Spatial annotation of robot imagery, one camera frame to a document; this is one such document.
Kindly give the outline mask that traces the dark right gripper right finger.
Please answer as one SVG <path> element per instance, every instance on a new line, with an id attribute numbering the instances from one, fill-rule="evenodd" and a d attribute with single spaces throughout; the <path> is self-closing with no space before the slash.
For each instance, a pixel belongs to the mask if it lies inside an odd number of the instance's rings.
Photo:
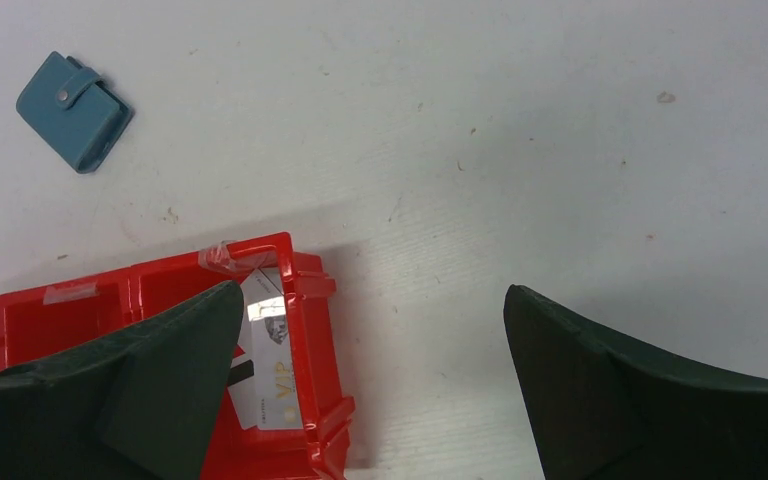
<path id="1" fill-rule="evenodd" d="M 520 285 L 504 326 L 548 479 L 768 479 L 768 379 L 701 363 Z"/>

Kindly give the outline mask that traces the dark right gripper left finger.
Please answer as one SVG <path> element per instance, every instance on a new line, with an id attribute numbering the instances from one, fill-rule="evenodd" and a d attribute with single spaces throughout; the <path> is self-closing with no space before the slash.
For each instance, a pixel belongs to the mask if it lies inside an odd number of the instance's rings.
<path id="1" fill-rule="evenodd" d="M 225 281 L 0 372 L 0 479 L 196 479 L 244 296 Z"/>

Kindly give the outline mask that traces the blue leather card holder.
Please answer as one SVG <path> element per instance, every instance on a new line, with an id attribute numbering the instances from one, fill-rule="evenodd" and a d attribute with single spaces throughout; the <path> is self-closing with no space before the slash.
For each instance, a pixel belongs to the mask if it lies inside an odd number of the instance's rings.
<path id="1" fill-rule="evenodd" d="M 24 87 L 16 111 L 78 174 L 99 168 L 134 115 L 98 72 L 57 51 Z"/>

